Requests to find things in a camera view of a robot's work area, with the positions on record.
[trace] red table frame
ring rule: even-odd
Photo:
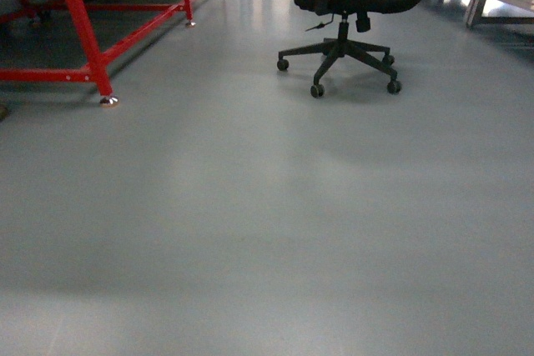
[[[81,68],[42,68],[20,69],[0,68],[0,80],[3,81],[39,81],[39,82],[71,82],[96,83],[103,107],[115,106],[118,99],[113,95],[109,81],[107,66],[120,55],[128,51],[135,43],[146,38],[154,29],[169,20],[177,12],[185,12],[188,25],[193,26],[193,9],[191,3],[195,0],[183,0],[175,4],[85,4],[83,0],[52,0],[43,4],[32,4],[30,0],[19,0],[22,10],[0,16],[0,23],[16,18],[35,18],[48,10],[69,10],[74,27],[78,33],[88,62]],[[126,38],[115,43],[108,50],[101,52],[89,20],[90,10],[110,11],[153,11],[158,15],[145,23],[141,28],[130,33]]]

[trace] caster wheel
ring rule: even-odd
[[[314,98],[320,98],[325,94],[325,87],[323,87],[320,83],[314,85],[310,89],[311,96]]]
[[[391,64],[395,62],[395,58],[391,56],[390,54],[386,54],[384,58],[382,59],[382,62],[390,66]]]
[[[387,92],[396,95],[402,90],[401,81],[392,80],[387,84]]]
[[[284,58],[281,58],[277,63],[276,63],[276,67],[278,67],[278,69],[280,71],[287,71],[287,69],[290,67],[290,62],[288,62],[287,60],[285,60]]]

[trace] floor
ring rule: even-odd
[[[461,7],[373,16],[397,96],[349,59],[320,100],[320,56],[279,72],[336,34],[292,0],[201,0],[113,65],[115,109],[0,83],[2,356],[533,355],[534,34]],[[46,53],[54,15],[2,39]]]

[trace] office chair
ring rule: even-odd
[[[326,59],[320,65],[319,70],[315,73],[314,83],[311,87],[311,95],[314,98],[320,98],[325,93],[325,88],[319,83],[330,67],[338,58],[345,55],[351,56],[361,62],[376,68],[390,76],[390,82],[387,85],[389,93],[397,94],[401,91],[401,82],[397,81],[397,71],[391,67],[395,58],[390,54],[390,48],[361,43],[348,39],[349,23],[348,17],[356,14],[356,29],[359,33],[370,30],[370,19],[367,13],[402,13],[413,8],[421,0],[294,0],[295,4],[303,10],[315,12],[318,16],[332,14],[332,21],[327,24],[321,23],[314,28],[323,28],[334,21],[334,15],[341,15],[337,39],[326,38],[324,42],[314,45],[304,46],[302,48],[293,48],[278,53],[277,67],[280,71],[286,71],[290,63],[284,58],[285,56],[294,56],[298,54],[323,53]],[[383,52],[384,57],[379,60],[370,55],[370,52]]]

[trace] red metal frame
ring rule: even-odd
[[[106,67],[175,13],[185,11],[187,19],[191,22],[193,19],[191,3],[194,1],[196,0],[183,0],[175,4],[84,4],[83,0],[52,0],[43,4],[31,4],[30,0],[19,0],[23,9],[0,16],[0,23],[24,16],[35,18],[38,13],[45,10],[67,9],[73,18],[74,27],[88,63],[79,69],[0,68],[0,80],[96,83],[100,94],[105,98],[110,98],[113,89]],[[88,10],[157,11],[160,13],[105,52],[101,52],[88,17]]]

